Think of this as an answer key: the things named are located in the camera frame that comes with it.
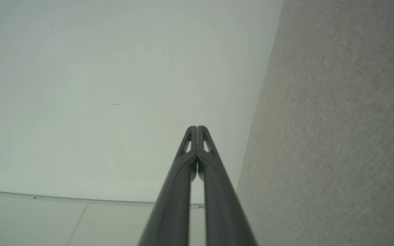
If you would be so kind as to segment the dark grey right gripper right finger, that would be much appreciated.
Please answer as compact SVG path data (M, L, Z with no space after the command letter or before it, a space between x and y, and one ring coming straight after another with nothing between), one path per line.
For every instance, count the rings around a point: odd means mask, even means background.
M208 128L197 128L199 176L204 182L207 246L258 246Z

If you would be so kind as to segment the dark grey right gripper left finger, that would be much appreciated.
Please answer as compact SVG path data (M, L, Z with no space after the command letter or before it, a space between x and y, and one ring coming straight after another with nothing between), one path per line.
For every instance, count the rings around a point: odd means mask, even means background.
M188 246L191 182L197 160L197 127L178 148L138 246Z

